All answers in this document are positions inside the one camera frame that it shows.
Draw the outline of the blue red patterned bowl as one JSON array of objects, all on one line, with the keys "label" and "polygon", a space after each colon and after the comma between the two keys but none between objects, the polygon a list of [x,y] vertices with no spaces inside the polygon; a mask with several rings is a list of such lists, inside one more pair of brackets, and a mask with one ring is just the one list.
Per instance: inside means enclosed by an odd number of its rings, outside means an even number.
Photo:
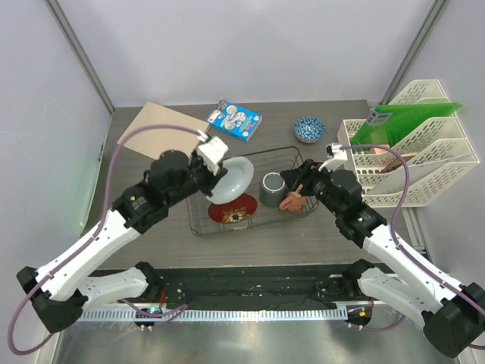
[{"label": "blue red patterned bowl", "polygon": [[296,138],[303,143],[316,143],[321,140],[326,133],[326,127],[324,123],[311,116],[305,116],[299,118],[293,127]]}]

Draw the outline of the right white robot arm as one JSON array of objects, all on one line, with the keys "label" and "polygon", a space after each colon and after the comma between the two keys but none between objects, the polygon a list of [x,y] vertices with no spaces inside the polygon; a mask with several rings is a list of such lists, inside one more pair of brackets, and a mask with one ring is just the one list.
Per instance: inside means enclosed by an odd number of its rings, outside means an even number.
[{"label": "right white robot arm", "polygon": [[484,289],[454,279],[407,244],[363,201],[362,187],[351,171],[330,171],[309,159],[280,175],[292,190],[322,203],[347,240],[397,275],[390,278],[369,262],[356,262],[342,281],[348,298],[365,295],[391,306],[411,319],[449,358],[456,358],[484,333]]}]

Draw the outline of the white plate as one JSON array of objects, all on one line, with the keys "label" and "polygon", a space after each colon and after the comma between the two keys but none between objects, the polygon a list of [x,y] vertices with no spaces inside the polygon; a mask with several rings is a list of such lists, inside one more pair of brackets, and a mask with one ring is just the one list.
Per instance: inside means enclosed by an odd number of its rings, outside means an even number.
[{"label": "white plate", "polygon": [[206,199],[216,205],[229,203],[240,197],[249,187],[254,175],[253,164],[243,156],[232,157],[223,161],[227,173],[211,191]]}]

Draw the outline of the pink mug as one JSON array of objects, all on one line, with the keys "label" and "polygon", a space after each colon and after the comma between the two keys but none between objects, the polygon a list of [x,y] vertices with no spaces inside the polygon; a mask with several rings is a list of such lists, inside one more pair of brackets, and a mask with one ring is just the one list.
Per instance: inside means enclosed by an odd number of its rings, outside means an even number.
[{"label": "pink mug", "polygon": [[281,211],[299,212],[306,205],[306,197],[301,195],[303,185],[297,186],[296,190],[289,191],[286,198],[279,204]]}]

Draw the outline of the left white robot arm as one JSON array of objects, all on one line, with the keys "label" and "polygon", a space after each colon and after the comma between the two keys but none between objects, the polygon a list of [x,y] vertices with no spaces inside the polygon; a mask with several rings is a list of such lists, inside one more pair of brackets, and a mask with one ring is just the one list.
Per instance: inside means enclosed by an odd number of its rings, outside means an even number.
[{"label": "left white robot arm", "polygon": [[140,298],[151,303],[164,289],[163,279],[147,262],[104,277],[91,274],[121,247],[166,219],[172,206],[202,192],[210,196],[227,173],[226,146],[197,146],[190,155],[169,150],[153,161],[137,184],[113,202],[105,202],[102,217],[88,233],[50,263],[26,266],[17,280],[46,330],[58,333],[73,325],[88,309],[113,301]]}]

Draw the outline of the dark red plate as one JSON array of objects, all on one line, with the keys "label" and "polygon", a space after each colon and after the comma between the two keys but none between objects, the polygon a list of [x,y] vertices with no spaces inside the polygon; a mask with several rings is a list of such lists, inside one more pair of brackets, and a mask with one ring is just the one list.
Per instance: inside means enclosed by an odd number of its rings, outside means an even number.
[{"label": "dark red plate", "polygon": [[212,221],[222,224],[237,223],[251,217],[258,208],[258,202],[249,194],[244,193],[234,201],[208,208],[208,216]]}]

